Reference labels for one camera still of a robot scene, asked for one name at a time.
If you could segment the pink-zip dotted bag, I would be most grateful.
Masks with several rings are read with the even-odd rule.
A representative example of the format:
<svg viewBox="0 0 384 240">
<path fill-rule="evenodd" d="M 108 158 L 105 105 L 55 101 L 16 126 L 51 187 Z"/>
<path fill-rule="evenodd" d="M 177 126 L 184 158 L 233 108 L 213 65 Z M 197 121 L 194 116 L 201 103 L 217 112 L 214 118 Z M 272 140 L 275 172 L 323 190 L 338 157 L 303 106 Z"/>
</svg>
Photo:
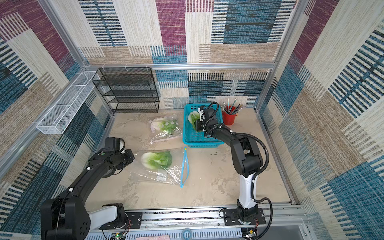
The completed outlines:
<svg viewBox="0 0 384 240">
<path fill-rule="evenodd" d="M 153 134 L 150 141 L 151 144 L 180 138 L 183 135 L 176 114 L 154 118 L 153 120 L 149 120 L 149 124 L 151 133 Z"/>
</svg>

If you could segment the chinese cabbage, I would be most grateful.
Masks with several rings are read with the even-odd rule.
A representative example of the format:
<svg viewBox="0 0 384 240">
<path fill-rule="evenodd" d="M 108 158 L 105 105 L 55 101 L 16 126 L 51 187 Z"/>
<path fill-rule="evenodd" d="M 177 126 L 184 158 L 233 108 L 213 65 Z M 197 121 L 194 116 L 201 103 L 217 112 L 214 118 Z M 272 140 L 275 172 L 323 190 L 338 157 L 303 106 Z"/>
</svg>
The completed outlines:
<svg viewBox="0 0 384 240">
<path fill-rule="evenodd" d="M 200 114 L 199 112 L 197 111 L 192 111 L 190 112 L 190 114 L 188 115 L 188 121 L 191 123 L 192 127 L 194 130 L 196 130 L 196 124 L 195 122 L 196 121 L 199 121 L 200 120 Z"/>
<path fill-rule="evenodd" d="M 164 152 L 147 152 L 142 154 L 141 163 L 150 170 L 167 170 L 173 162 L 173 157 L 170 151 Z"/>
</svg>

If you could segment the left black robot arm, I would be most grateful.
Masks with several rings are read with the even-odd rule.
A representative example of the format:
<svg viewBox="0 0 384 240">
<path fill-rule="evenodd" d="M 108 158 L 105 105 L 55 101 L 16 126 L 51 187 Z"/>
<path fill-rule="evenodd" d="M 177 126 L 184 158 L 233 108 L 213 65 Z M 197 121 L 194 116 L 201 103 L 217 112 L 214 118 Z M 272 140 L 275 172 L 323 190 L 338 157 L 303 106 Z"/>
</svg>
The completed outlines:
<svg viewBox="0 0 384 240">
<path fill-rule="evenodd" d="M 130 220 L 122 204 L 111 204 L 88 213 L 87 198 L 99 180 L 122 171 L 135 159 L 122 138 L 107 137 L 105 146 L 93 154 L 88 166 L 56 198 L 41 206 L 41 238 L 43 240 L 84 240 L 88 233 L 103 225 L 127 229 Z"/>
</svg>

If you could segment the blue-zip clear bag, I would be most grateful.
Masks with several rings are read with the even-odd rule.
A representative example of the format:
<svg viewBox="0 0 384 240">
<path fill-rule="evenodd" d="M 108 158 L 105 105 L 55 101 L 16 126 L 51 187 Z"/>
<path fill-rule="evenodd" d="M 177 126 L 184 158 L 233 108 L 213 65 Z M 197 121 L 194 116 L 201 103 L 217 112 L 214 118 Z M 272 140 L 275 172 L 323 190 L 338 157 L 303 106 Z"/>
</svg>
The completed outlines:
<svg viewBox="0 0 384 240">
<path fill-rule="evenodd" d="M 190 174 L 187 148 L 140 151 L 129 165 L 137 182 L 163 183 L 184 187 Z"/>
</svg>

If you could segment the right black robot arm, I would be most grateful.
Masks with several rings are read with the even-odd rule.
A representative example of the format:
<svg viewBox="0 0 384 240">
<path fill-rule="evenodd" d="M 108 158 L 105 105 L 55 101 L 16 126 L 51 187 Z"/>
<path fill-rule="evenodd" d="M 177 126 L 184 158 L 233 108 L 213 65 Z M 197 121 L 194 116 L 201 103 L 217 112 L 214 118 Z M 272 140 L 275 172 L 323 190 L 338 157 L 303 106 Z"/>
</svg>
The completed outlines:
<svg viewBox="0 0 384 240">
<path fill-rule="evenodd" d="M 273 221 L 272 201 L 264 197 L 256 199 L 257 177 L 263 173 L 270 162 L 270 155 L 266 145 L 257 137 L 237 133 L 220 123 L 216 117 L 220 105 L 213 102 L 208 106 L 199 106 L 199 119 L 194 122 L 197 131 L 203 132 L 206 138 L 212 137 L 227 144 L 231 148 L 233 166 L 240 176 L 240 195 L 237 200 L 237 219 L 240 224 L 248 225 L 252 221 L 256 225 L 263 224 L 265 218 L 262 217 L 262 209 L 259 204 L 267 201 L 270 207 L 270 217 L 265 229 L 257 233 L 257 228 L 253 233 L 244 236 L 246 240 L 259 240 L 268 232 Z"/>
</svg>

